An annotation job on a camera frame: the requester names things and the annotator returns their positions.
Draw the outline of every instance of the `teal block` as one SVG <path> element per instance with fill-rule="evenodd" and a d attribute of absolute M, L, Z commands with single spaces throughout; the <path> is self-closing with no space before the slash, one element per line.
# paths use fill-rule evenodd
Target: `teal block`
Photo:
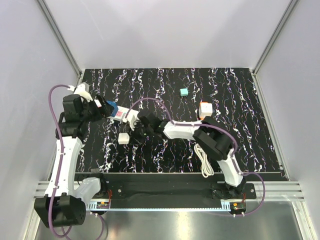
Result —
<path fill-rule="evenodd" d="M 181 88 L 180 89 L 180 96 L 184 97 L 184 96 L 188 96 L 189 92 L 187 88 Z"/>

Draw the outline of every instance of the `blue object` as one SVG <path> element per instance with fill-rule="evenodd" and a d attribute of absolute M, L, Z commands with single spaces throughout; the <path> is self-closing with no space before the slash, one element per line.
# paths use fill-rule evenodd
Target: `blue object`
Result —
<path fill-rule="evenodd" d="M 106 101 L 108 104 L 110 104 L 113 107 L 113 111 L 111 113 L 111 117 L 115 117 L 118 112 L 118 106 L 114 101 Z"/>
<path fill-rule="evenodd" d="M 180 89 L 180 96 L 184 97 L 184 96 L 188 96 L 189 92 L 187 88 L 181 88 Z"/>

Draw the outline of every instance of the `marble tabletop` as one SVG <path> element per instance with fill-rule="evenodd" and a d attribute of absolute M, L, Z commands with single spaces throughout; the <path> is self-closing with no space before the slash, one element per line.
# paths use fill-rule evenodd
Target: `marble tabletop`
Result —
<path fill-rule="evenodd" d="M 129 108 L 150 97 L 163 100 L 176 121 L 196 121 L 200 102 L 213 105 L 217 125 L 232 133 L 239 148 L 235 154 L 242 171 L 279 172 L 270 133 L 248 68 L 148 68 L 86 69 L 83 82 L 91 94 Z M 189 95 L 180 96 L 187 88 Z M 153 101 L 134 109 L 166 118 Z M 119 124 L 110 119 L 89 124 L 77 162 L 77 172 L 99 169 L 103 173 L 198 173 L 201 161 L 194 141 L 147 137 L 142 145 L 118 144 Z M 211 160 L 215 171 L 218 164 Z"/>

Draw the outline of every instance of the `white wall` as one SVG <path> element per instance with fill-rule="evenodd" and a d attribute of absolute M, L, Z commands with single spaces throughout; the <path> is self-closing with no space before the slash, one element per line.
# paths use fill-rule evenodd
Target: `white wall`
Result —
<path fill-rule="evenodd" d="M 48 173 L 56 141 L 48 92 L 76 80 L 36 1 L 1 0 L 1 239 L 22 239 L 38 181 Z M 57 113 L 66 94 L 54 93 Z"/>
<path fill-rule="evenodd" d="M 80 68 L 251 67 L 290 0 L 46 0 Z"/>
<path fill-rule="evenodd" d="M 258 73 L 290 177 L 320 236 L 320 2 L 300 1 Z"/>

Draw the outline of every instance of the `black and white marble pattern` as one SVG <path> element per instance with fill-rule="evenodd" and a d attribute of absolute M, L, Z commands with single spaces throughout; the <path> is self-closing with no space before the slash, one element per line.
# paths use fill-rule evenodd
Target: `black and white marble pattern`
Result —
<path fill-rule="evenodd" d="M 135 101 L 162 99 L 174 120 L 196 121 L 199 103 L 213 104 L 217 124 L 238 139 L 235 154 L 242 171 L 280 170 L 255 84 L 247 68 L 152 68 L 87 69 L 83 82 L 91 94 L 129 108 Z M 188 88 L 189 96 L 180 97 Z M 145 101 L 136 108 L 166 118 L 158 103 Z M 78 172 L 98 169 L 104 173 L 200 172 L 201 162 L 194 142 L 149 137 L 142 145 L 119 145 L 118 123 L 110 119 L 89 124 L 85 145 L 77 163 Z M 219 171 L 215 161 L 213 169 Z"/>

